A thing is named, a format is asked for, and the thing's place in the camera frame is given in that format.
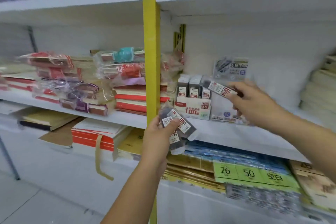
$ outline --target hand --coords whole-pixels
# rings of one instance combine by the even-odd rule
[[[235,94],[227,96],[233,108],[255,126],[271,131],[279,119],[290,114],[253,82],[231,82],[229,86],[244,94],[243,98]]]
[[[160,118],[156,116],[145,130],[140,163],[154,169],[161,177],[167,168],[166,156],[169,151],[169,137],[177,129],[179,119],[173,119],[168,126],[159,126]]]

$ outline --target right hand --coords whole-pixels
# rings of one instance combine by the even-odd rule
[[[253,125],[272,130],[277,121],[289,113],[253,82],[231,82],[230,87],[241,91],[243,98],[229,94],[233,108],[241,112]]]

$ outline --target tan strap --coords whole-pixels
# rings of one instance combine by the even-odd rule
[[[98,174],[100,174],[101,176],[105,177],[106,179],[109,179],[111,181],[114,180],[114,178],[112,176],[109,176],[108,174],[105,174],[101,169],[100,169],[100,142],[102,140],[102,135],[99,135],[97,137],[97,141],[96,141],[96,151],[95,151],[95,158],[96,158],[96,171]]]

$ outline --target floor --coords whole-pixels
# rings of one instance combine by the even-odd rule
[[[99,224],[103,216],[0,172],[0,224]]]

